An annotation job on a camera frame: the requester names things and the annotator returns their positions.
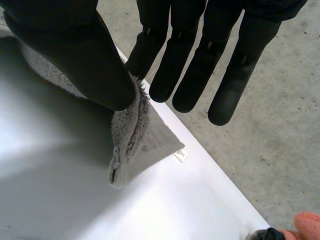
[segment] gray floor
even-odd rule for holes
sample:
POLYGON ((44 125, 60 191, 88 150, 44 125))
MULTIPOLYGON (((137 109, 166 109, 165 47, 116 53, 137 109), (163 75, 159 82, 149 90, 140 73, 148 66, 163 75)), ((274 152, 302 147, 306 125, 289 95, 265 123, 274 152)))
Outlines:
MULTIPOLYGON (((129 56, 141 31, 136 1, 100 0, 98 10, 115 43, 129 56)), ((320 212, 319 18, 320 3, 309 0, 296 18, 283 23, 256 66, 231 122, 217 127, 210 124, 206 111, 236 44, 238 22, 195 109, 176 113, 275 227, 292 228, 299 211, 320 212)), ((147 76, 149 82, 163 52, 147 76)))

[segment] gray microfiber towel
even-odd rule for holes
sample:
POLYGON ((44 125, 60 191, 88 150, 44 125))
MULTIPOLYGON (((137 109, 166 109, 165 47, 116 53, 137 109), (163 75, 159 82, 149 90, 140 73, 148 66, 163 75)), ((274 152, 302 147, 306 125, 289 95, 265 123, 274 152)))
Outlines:
MULTIPOLYGON (((13 35, 0 18, 0 38, 9 36, 13 35)), ((26 62, 38 75, 76 97, 86 98, 44 57, 21 41, 19 47, 26 62)), ((117 189, 126 187, 144 170, 184 148, 150 105, 142 82, 134 77, 131 79, 135 99, 127 109, 116 111, 111 123, 114 151, 109 166, 109 183, 117 189)))

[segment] white label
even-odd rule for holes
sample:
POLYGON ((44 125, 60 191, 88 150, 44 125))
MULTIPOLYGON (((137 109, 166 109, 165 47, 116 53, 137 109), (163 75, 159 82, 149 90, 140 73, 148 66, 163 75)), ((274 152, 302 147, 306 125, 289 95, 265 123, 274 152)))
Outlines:
POLYGON ((176 151, 173 155, 180 161, 180 163, 183 163, 187 157, 187 152, 183 149, 180 149, 176 151))

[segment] gloved hand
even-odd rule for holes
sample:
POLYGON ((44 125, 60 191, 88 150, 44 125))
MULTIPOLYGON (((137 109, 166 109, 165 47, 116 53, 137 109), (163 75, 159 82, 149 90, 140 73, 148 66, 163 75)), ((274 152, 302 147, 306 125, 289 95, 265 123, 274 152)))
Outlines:
POLYGON ((134 84, 98 12, 98 0, 0 0, 21 41, 63 72, 88 99, 114 111, 130 106, 134 84))
POLYGON ((245 14, 239 39, 208 111, 218 126, 231 119, 266 45, 284 20, 294 18, 307 0, 137 0, 142 32, 126 67, 143 79, 165 43, 171 9, 172 35, 150 86, 150 97, 163 103, 179 81, 204 13, 202 38, 172 100, 181 112, 191 111, 200 98, 227 45, 232 27, 245 14))

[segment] orange object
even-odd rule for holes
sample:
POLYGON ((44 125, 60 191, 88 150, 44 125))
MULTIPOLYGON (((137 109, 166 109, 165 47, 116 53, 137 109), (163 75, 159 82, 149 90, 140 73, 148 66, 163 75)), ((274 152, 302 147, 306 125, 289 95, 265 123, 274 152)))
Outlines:
POLYGON ((320 240, 320 215, 313 212, 300 212, 294 218, 298 231, 279 229, 285 240, 320 240))

